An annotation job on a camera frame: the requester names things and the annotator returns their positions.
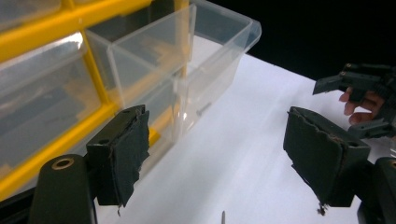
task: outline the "transparent plastic drawer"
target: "transparent plastic drawer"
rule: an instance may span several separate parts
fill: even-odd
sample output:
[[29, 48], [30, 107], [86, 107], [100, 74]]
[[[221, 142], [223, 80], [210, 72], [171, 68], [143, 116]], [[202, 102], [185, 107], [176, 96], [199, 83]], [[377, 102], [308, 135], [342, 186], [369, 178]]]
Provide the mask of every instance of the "transparent plastic drawer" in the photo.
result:
[[[105, 125], [110, 121], [107, 120], [104, 123], [102, 123], [101, 125], [99, 125], [97, 128], [95, 128], [95, 130], [91, 133], [89, 133], [87, 136], [85, 136], [81, 141], [79, 141], [78, 143], [76, 143], [73, 147], [71, 147], [69, 150], [67, 150], [65, 153], [63, 153], [63, 155], [66, 154], [77, 154], [80, 156], [85, 156], [87, 154], [87, 148], [86, 145], [87, 143], [97, 134], [100, 132], [100, 130], [102, 130]], [[37, 185], [37, 180], [38, 180], [38, 175], [36, 174], [34, 177], [32, 177], [26, 184], [24, 184], [22, 187], [18, 188], [13, 194], [13, 195], [17, 195], [19, 193], [22, 193], [28, 189], [34, 188]]]
[[178, 136], [186, 133], [227, 90], [239, 60], [262, 34], [259, 22], [215, 4], [196, 5], [192, 55], [186, 76], [176, 80]]
[[121, 108], [146, 105], [148, 125], [172, 141], [177, 93], [174, 78], [190, 58], [195, 7], [149, 23], [145, 9], [87, 31], [111, 99]]
[[0, 0], [0, 31], [44, 17], [61, 8], [61, 0]]
[[100, 106], [80, 33], [0, 63], [0, 177]]
[[261, 36], [260, 24], [246, 16], [190, 2], [129, 34], [117, 19], [88, 32], [110, 94], [122, 107], [147, 105], [150, 127], [172, 142], [231, 85], [240, 58]]

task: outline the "screw hole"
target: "screw hole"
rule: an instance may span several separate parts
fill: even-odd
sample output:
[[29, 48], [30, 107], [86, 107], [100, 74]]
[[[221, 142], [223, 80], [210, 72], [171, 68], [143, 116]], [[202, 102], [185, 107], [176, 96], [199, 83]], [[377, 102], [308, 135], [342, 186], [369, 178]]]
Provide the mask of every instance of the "screw hole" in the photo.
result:
[[71, 166], [73, 163], [74, 163], [73, 158], [60, 159], [52, 164], [52, 169], [53, 170], [62, 170], [62, 169], [65, 169], [65, 168]]

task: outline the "plastic storage drawer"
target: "plastic storage drawer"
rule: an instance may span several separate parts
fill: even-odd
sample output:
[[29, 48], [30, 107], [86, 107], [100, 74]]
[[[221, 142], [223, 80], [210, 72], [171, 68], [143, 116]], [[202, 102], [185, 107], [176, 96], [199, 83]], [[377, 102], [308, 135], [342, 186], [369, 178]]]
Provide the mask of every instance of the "plastic storage drawer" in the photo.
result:
[[61, 0], [1, 0], [0, 31], [56, 12]]
[[80, 33], [0, 64], [0, 176], [100, 106]]
[[[102, 25], [108, 31], [124, 25], [112, 22]], [[154, 110], [151, 125], [165, 123], [165, 129], [154, 130], [169, 141], [223, 94], [239, 59], [261, 36], [258, 22], [206, 1], [191, 1], [115, 41], [114, 32], [103, 33], [103, 27], [90, 29], [88, 37], [107, 89], [123, 107], [145, 104]]]

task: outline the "small metal object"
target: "small metal object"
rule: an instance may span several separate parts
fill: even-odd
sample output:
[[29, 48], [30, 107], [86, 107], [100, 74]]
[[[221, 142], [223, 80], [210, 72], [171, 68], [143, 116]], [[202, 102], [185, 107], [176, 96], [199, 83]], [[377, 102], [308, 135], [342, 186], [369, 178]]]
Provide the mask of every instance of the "small metal object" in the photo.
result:
[[54, 162], [52, 164], [51, 168], [53, 170], [62, 170], [67, 167], [70, 167], [71, 165], [73, 165], [73, 163], [74, 163], [73, 158], [64, 158], [64, 159], [60, 159], [60, 160], [57, 160], [56, 162]]
[[225, 224], [225, 211], [221, 214], [221, 224]]
[[317, 209], [318, 214], [321, 214], [323, 217], [326, 215], [327, 204], [319, 203], [319, 208]]

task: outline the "yellow plastic organizer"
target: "yellow plastic organizer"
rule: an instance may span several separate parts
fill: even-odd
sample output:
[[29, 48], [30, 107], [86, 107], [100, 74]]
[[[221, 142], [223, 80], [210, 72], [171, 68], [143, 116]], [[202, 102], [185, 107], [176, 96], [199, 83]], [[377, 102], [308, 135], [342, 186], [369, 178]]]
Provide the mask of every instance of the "yellow plastic organizer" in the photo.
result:
[[[0, 201], [4, 200], [6, 197], [28, 183], [29, 180], [36, 176], [40, 167], [46, 161], [65, 153], [89, 133], [102, 125], [106, 120], [112, 118], [115, 112], [119, 110], [118, 105], [108, 99], [85, 36], [85, 29], [114, 16], [131, 13], [141, 8], [148, 7], [151, 4], [151, 0], [96, 0], [85, 4], [79, 4], [78, 1], [75, 2], [73, 0], [25, 0], [18, 1], [18, 3], [14, 3], [14, 1], [6, 2], [12, 2], [13, 5], [2, 6], [2, 9], [10, 10], [13, 14], [4, 19], [3, 17], [6, 15], [3, 13], [3, 16], [0, 17], [2, 19], [0, 22], [4, 24], [3, 26], [0, 26], [0, 83], [4, 85], [13, 85], [5, 78], [14, 78], [14, 80], [17, 80], [18, 78], [18, 83], [15, 83], [15, 86], [13, 87], [9, 87], [7, 91], [2, 90], [2, 92], [0, 92], [0, 97], [4, 98], [4, 100], [6, 100], [6, 98], [8, 100], [12, 99], [15, 104], [19, 104], [19, 107], [21, 107], [22, 105], [18, 101], [20, 98], [24, 97], [23, 101], [25, 106], [30, 106], [29, 102], [31, 102], [32, 99], [28, 99], [27, 95], [30, 95], [30, 98], [34, 98], [34, 94], [36, 94], [39, 95], [36, 99], [39, 98], [38, 101], [42, 101], [42, 106], [47, 107], [49, 104], [52, 104], [50, 98], [52, 98], [52, 102], [56, 101], [58, 98], [67, 98], [64, 96], [67, 95], [66, 91], [69, 91], [76, 96], [73, 97], [73, 99], [65, 99], [64, 106], [68, 106], [67, 104], [70, 104], [74, 107], [79, 106], [85, 108], [79, 109], [78, 113], [76, 113], [76, 111], [70, 111], [70, 113], [74, 113], [74, 117], [69, 119], [69, 121], [64, 122], [64, 124], [62, 124], [59, 119], [67, 118], [67, 114], [64, 114], [62, 117], [53, 117], [52, 120], [35, 119], [35, 121], [28, 124], [36, 126], [43, 123], [47, 124], [55, 122], [58, 124], [58, 127], [53, 131], [60, 132], [60, 134], [55, 134], [52, 139], [43, 139], [41, 142], [39, 141], [39, 143], [44, 143], [43, 146], [34, 146], [37, 148], [33, 150], [31, 155], [23, 155], [23, 152], [14, 152], [20, 160], [19, 162], [15, 162], [15, 164], [9, 164], [9, 161], [6, 161], [9, 158], [1, 159]], [[70, 47], [71, 44], [67, 45], [64, 43], [65, 41], [69, 41], [72, 44], [76, 43], [75, 45], [77, 45], [79, 41], [83, 46], [80, 46], [80, 49], [73, 49], [73, 47]], [[22, 65], [29, 63], [29, 59], [32, 59], [32, 57], [35, 57], [37, 54], [42, 52], [48, 53], [47, 59], [53, 57], [59, 57], [59, 60], [64, 59], [59, 62], [49, 62], [47, 65], [51, 65], [52, 63], [66, 64], [56, 64], [57, 67], [48, 68], [47, 70], [46, 68], [37, 68], [40, 70], [38, 72], [40, 74], [35, 74], [32, 77], [35, 77], [37, 80], [40, 80], [41, 78], [41, 80], [44, 80], [45, 82], [45, 84], [39, 85], [37, 84], [38, 81], [28, 80], [28, 76], [23, 76], [23, 71], [31, 72], [33, 65], [30, 64], [25, 68], [25, 70], [21, 67]], [[40, 59], [36, 59], [35, 61], [33, 59], [33, 63], [34, 62], [41, 61]], [[68, 77], [70, 76], [69, 74], [58, 76], [57, 74], [59, 71], [63, 71], [65, 66], [66, 69], [79, 69], [85, 71], [73, 71], [73, 73], [76, 72], [76, 74], [79, 74], [80, 77], [74, 74], [71, 77]], [[19, 69], [21, 77], [8, 76], [7, 74], [12, 73], [13, 69]], [[76, 82], [76, 78], [84, 79], [84, 81], [86, 81], [85, 85], [87, 85], [87, 82], [91, 82], [94, 91], [81, 92], [90, 89], [91, 84], [84, 86], [84, 88], [81, 88], [80, 90], [76, 89], [81, 84], [72, 83]], [[87, 95], [90, 95], [88, 97], [88, 99], [90, 99], [89, 102], [78, 100], [78, 97], [79, 99], [87, 99]], [[95, 98], [97, 98], [97, 103], [91, 101], [91, 99], [95, 100]], [[19, 117], [14, 116], [15, 118], [10, 119], [7, 117], [7, 113], [15, 114], [16, 112], [11, 111], [12, 108], [9, 107], [3, 108], [5, 104], [2, 104], [1, 106], [0, 118], [12, 121], [9, 124], [5, 124], [6, 126], [3, 125], [3, 129], [9, 128], [7, 125], [20, 125], [15, 121], [16, 119], [20, 117], [29, 119], [29, 116], [33, 116], [32, 114], [34, 113], [41, 117], [46, 117], [48, 114], [53, 115], [50, 111], [44, 111], [44, 109], [42, 109], [41, 111], [29, 111], [30, 113], [26, 115], [20, 115]], [[19, 134], [23, 132], [21, 130], [23, 129], [14, 129], [15, 135], [12, 137], [17, 139], [19, 142], [27, 141], [26, 139], [21, 139], [19, 136]], [[30, 136], [30, 133], [24, 134], [26, 138]], [[30, 144], [26, 143], [15, 146], [12, 150], [23, 151], [23, 149], [18, 147], [25, 147], [25, 145], [29, 146]], [[9, 144], [2, 144], [0, 146], [0, 148], [2, 148], [1, 150], [10, 150], [6, 147], [9, 147]]]
[[50, 159], [85, 154], [86, 142], [133, 105], [150, 113], [143, 176], [231, 85], [262, 33], [206, 0], [5, 2], [0, 201], [32, 187]]

